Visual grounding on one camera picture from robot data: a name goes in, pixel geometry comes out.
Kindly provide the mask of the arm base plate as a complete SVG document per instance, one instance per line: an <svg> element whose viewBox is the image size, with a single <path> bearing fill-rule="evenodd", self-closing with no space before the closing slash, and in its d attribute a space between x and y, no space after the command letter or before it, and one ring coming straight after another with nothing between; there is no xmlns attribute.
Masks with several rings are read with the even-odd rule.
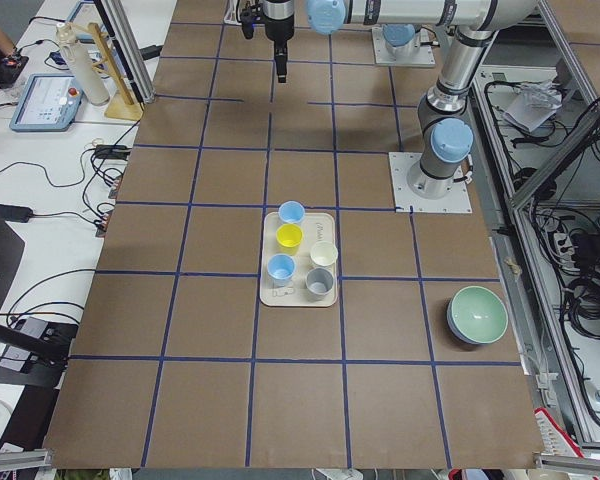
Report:
<svg viewBox="0 0 600 480"><path fill-rule="evenodd" d="M375 63L380 66L433 68L433 39L421 26L385 24L371 30Z"/></svg>
<svg viewBox="0 0 600 480"><path fill-rule="evenodd" d="M394 206L401 213L471 214L467 181L460 165L445 180L428 177L419 152L388 154Z"/></svg>

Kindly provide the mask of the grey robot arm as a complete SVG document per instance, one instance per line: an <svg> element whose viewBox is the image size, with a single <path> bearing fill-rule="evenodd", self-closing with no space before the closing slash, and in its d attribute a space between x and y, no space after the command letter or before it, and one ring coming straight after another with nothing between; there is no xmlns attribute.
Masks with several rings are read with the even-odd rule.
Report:
<svg viewBox="0 0 600 480"><path fill-rule="evenodd" d="M473 143L471 129L459 118L477 68L494 36L515 25L535 1L307 1L311 28L330 35L345 24L431 24L453 26L454 38L436 84L423 97L418 116L425 140L410 182L418 193L453 180Z"/></svg>

